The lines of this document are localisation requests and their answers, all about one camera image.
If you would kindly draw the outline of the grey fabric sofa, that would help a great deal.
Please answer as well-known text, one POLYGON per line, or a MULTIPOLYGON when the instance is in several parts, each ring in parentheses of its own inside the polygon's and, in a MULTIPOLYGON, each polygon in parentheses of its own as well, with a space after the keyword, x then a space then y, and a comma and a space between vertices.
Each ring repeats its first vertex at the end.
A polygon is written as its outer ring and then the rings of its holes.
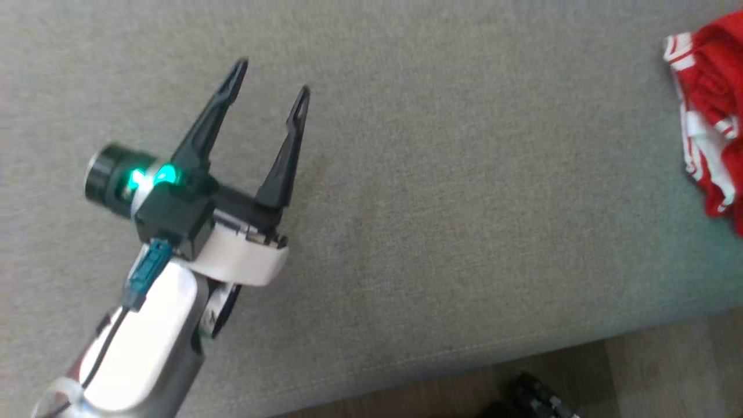
POLYGON ((743 0, 0 0, 0 418, 28 418, 139 246, 84 198, 250 66, 212 173, 253 193, 311 88, 281 275, 182 418, 261 418, 743 305, 684 170, 667 35, 743 0))

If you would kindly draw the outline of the red white sports shorts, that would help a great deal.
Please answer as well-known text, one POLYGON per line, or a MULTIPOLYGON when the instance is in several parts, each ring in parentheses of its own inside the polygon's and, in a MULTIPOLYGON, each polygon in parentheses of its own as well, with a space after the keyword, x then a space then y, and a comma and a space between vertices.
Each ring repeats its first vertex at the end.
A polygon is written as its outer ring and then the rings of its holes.
POLYGON ((687 174, 706 214, 730 217, 743 238, 743 9, 669 35, 663 60, 679 98, 687 174))

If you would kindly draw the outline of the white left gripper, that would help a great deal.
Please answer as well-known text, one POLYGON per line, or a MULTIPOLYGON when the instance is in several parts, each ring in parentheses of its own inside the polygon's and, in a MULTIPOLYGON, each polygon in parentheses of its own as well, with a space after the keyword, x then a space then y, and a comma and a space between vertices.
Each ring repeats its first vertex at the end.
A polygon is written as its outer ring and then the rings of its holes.
MULTIPOLYGON (((248 66, 246 57, 234 64, 171 156, 171 164, 183 174, 209 170, 221 124, 238 97, 248 66)), ((289 249, 287 236, 277 228, 294 193, 310 97, 309 86, 303 85, 287 117, 286 139, 255 199, 238 190, 216 193, 215 227, 199 256, 188 263, 189 269, 218 282, 255 287, 266 286, 279 275, 289 249)))

